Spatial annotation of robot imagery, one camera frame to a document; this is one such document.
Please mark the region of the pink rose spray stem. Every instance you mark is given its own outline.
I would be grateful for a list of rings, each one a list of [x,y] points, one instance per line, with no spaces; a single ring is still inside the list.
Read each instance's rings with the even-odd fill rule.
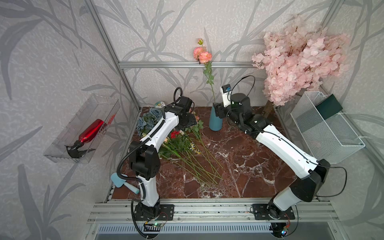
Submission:
[[[214,75],[212,69],[212,54],[207,50],[204,46],[204,40],[197,40],[198,47],[196,47],[193,51],[193,57],[199,64],[204,65],[205,69],[203,71],[204,76],[207,78],[207,84],[211,86],[214,103],[216,102],[216,95],[214,91]]]

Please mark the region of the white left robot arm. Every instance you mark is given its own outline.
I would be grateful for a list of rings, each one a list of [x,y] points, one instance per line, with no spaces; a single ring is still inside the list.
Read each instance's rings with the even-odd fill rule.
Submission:
[[[161,110],[158,123],[140,141],[130,144],[129,167],[139,179],[141,199],[134,212],[139,214],[135,220],[156,218],[161,214],[160,197],[157,190],[156,175],[161,162],[159,150],[173,130],[184,130],[194,126],[197,121],[189,112],[193,101],[180,96],[173,104]]]

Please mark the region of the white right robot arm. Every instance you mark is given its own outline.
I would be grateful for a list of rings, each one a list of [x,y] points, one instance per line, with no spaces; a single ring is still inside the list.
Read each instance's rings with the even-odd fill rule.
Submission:
[[[284,212],[299,202],[311,202],[324,184],[330,164],[317,160],[294,145],[262,115],[251,110],[245,94],[222,94],[222,103],[214,104],[216,116],[229,118],[246,135],[263,144],[283,160],[295,173],[296,180],[277,193],[267,205],[271,219],[280,219]]]

